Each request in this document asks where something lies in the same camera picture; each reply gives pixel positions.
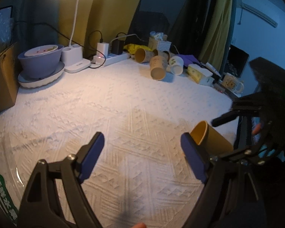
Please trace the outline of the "operator's fingertip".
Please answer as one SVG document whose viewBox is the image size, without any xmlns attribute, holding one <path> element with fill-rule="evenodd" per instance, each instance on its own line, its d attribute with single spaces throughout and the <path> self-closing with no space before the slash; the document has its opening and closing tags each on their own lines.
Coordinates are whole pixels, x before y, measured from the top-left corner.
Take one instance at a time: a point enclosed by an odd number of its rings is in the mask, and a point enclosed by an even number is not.
<svg viewBox="0 0 285 228">
<path fill-rule="evenodd" d="M 132 228 L 147 228 L 147 226 L 143 222 L 141 222 L 141 223 L 135 224 Z"/>
</svg>

